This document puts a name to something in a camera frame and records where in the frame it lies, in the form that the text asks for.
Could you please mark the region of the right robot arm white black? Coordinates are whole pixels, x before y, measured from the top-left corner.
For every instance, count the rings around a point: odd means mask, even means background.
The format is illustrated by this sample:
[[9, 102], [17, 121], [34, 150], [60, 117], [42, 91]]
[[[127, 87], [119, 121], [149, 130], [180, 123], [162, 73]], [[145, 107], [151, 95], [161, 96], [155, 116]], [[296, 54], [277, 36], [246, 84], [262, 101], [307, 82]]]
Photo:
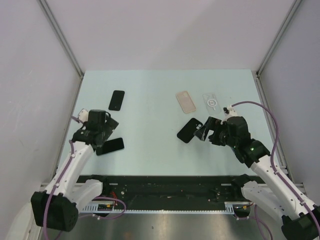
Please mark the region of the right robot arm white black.
[[271, 153], [251, 137], [242, 116], [226, 120], [209, 117], [194, 132], [201, 141], [209, 140], [217, 146], [229, 146], [236, 158], [256, 173], [270, 189], [261, 189], [247, 175], [230, 188], [231, 196], [254, 202], [281, 225], [288, 240], [314, 240], [320, 235], [320, 207], [303, 194], [271, 159]]

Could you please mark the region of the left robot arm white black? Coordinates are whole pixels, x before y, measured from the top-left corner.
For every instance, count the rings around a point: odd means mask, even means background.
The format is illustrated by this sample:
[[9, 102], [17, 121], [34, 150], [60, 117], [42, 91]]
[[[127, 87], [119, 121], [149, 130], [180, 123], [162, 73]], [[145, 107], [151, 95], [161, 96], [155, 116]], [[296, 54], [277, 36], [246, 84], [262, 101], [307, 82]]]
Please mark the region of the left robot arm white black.
[[39, 227], [70, 232], [89, 202], [110, 196], [107, 178], [99, 175], [91, 175], [78, 190], [73, 189], [87, 161], [105, 145], [119, 123], [105, 110], [84, 109], [78, 117], [82, 126], [69, 140], [70, 151], [65, 161], [45, 189], [31, 197], [34, 220]]

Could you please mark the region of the teal phone black screen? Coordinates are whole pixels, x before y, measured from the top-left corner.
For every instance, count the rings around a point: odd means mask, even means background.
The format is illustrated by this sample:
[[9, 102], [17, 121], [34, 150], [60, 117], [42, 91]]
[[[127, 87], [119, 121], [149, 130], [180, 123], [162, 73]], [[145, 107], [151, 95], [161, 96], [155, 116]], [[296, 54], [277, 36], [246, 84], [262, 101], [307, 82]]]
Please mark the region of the teal phone black screen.
[[124, 141], [122, 137], [115, 138], [112, 140], [107, 140], [101, 147], [96, 149], [96, 155], [102, 156], [109, 153], [121, 151], [125, 148]]

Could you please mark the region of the beige pink phone case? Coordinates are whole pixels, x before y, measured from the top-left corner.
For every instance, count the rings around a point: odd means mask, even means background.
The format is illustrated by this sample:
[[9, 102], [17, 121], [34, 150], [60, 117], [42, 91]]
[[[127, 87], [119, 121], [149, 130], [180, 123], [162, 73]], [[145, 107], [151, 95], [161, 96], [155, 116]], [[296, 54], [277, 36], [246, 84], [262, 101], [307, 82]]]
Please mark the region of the beige pink phone case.
[[176, 99], [185, 114], [189, 114], [196, 111], [196, 106], [187, 91], [178, 92]]

